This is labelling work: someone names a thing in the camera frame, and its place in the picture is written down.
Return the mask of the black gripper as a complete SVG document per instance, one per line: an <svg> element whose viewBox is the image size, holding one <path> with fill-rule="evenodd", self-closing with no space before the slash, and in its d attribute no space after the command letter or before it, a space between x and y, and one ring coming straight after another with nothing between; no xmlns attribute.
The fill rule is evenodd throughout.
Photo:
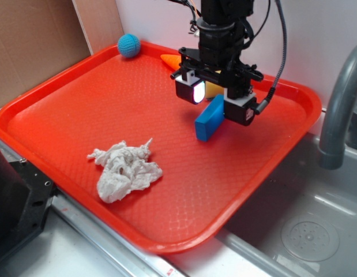
<svg viewBox="0 0 357 277"><path fill-rule="evenodd" d="M197 20L200 32L198 49L179 49L179 69L171 74L176 95L191 104L199 104L205 97L205 81L230 90L224 93L224 117L249 126L255 117L251 109L256 104L252 81L262 81L264 75L256 65L241 62L241 52L247 48L246 39L254 32L246 17L230 23L210 24L203 17Z"/></svg>

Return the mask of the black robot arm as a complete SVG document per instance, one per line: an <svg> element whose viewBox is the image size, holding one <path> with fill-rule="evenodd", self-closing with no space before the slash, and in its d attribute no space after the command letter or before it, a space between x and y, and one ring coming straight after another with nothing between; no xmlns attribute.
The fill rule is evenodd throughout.
<svg viewBox="0 0 357 277"><path fill-rule="evenodd" d="M179 49L179 69L171 75L177 97L198 104L195 96L207 83L224 88L224 117L248 126L258 114L252 81L264 76L256 65L240 60L254 38L247 18L253 14L253 1L202 1L197 48Z"/></svg>

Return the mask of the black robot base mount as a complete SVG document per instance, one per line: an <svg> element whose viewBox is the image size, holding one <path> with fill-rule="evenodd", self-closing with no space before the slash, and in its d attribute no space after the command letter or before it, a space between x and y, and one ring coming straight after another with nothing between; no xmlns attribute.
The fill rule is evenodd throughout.
<svg viewBox="0 0 357 277"><path fill-rule="evenodd" d="M0 262L43 231L53 195L53 181L34 164L0 151Z"/></svg>

